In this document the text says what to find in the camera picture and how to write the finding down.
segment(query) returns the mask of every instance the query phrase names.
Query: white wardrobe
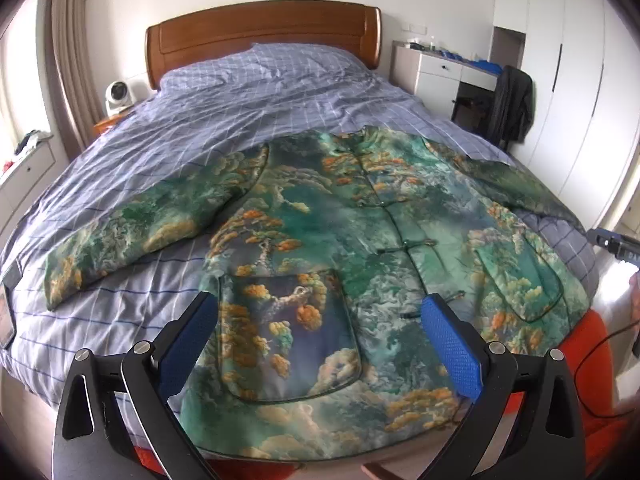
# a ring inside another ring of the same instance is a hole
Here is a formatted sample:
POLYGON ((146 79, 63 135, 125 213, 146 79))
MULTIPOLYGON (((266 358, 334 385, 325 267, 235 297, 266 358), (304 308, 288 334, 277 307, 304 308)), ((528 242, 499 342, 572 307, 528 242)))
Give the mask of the white wardrobe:
POLYGON ((496 0, 494 15, 526 33, 521 69, 536 95, 534 123, 511 153, 591 228, 638 143, 640 50, 607 0, 522 1, 496 0))

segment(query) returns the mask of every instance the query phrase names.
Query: wardrobe handle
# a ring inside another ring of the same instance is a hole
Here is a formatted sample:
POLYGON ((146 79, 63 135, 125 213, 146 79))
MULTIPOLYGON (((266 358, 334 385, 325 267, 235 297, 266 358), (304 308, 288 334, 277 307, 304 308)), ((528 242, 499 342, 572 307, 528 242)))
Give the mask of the wardrobe handle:
POLYGON ((560 70, 560 60, 562 59, 562 43, 560 43, 560 50, 558 51, 558 64, 556 65, 556 76, 554 77, 554 85, 551 88, 552 92, 556 91, 556 82, 558 82, 558 71, 560 70))
POLYGON ((596 92, 596 100, 593 102, 593 110, 591 110, 591 117, 596 113, 596 106, 598 105, 598 98, 600 97, 600 88, 602 88, 602 75, 604 74, 604 63, 600 67, 600 80, 598 81, 598 91, 596 92))

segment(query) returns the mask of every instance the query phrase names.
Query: blue gripper pad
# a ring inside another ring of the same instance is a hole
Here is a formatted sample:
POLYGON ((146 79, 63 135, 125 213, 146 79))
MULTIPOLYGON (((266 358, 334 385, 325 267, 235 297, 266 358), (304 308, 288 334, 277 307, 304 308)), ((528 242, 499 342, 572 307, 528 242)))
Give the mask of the blue gripper pad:
POLYGON ((218 300, 207 292, 201 294, 207 297, 159 363, 160 381, 156 390, 164 402, 180 393, 218 322, 218 300))
POLYGON ((456 316, 439 295, 430 294, 424 298, 420 306, 422 329, 447 368, 456 391, 476 402, 482 392, 481 364, 455 327, 462 322, 457 317, 449 319, 443 308, 450 312, 450 316, 456 316))

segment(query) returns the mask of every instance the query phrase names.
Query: bed sheet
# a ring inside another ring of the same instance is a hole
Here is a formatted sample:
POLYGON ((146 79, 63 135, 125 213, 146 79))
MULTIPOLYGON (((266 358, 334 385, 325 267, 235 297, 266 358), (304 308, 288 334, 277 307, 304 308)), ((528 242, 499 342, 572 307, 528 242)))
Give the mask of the bed sheet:
MULTIPOLYGON (((432 118, 413 96, 367 70, 351 54, 313 45, 252 49, 167 73, 162 90, 97 139, 33 204, 1 257, 18 260, 10 293, 17 335, 0 363, 54 408, 74 353, 127 351, 152 340, 198 292, 210 233, 144 256, 126 269, 46 309, 44 256, 88 222, 155 182, 227 154, 308 129, 352 132, 371 124, 442 142, 472 158, 514 162, 450 121, 432 118)), ((598 286, 593 250, 580 230, 555 218, 517 214, 554 247, 590 298, 598 286)), ((133 441, 148 446, 126 396, 118 403, 133 441)), ((179 416, 181 396, 170 399, 179 416)))

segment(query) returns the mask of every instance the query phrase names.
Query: floor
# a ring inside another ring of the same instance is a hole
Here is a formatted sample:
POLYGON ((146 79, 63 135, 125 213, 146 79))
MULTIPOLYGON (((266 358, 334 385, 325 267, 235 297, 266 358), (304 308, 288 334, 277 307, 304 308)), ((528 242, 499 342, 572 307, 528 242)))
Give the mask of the floor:
MULTIPOLYGON (((593 307, 605 320, 612 332, 629 323, 629 277, 637 267, 616 262, 606 254, 599 263, 602 280, 593 301, 593 307)), ((628 332, 614 338, 614 366, 620 373, 617 378, 618 398, 633 395, 640 388, 640 364, 629 358, 634 334, 628 332)), ((38 397, 25 391, 21 383, 0 369, 0 413, 12 430, 24 457, 47 478, 51 474, 52 440, 56 413, 38 397)), ((478 470, 491 466, 497 460, 508 436, 512 418, 504 418, 492 444, 482 459, 478 470)), ((379 462, 402 478, 416 478, 436 456, 452 430, 432 431, 398 446, 379 450, 356 458, 306 465, 294 475, 294 480, 364 480, 368 478, 360 465, 379 462)))

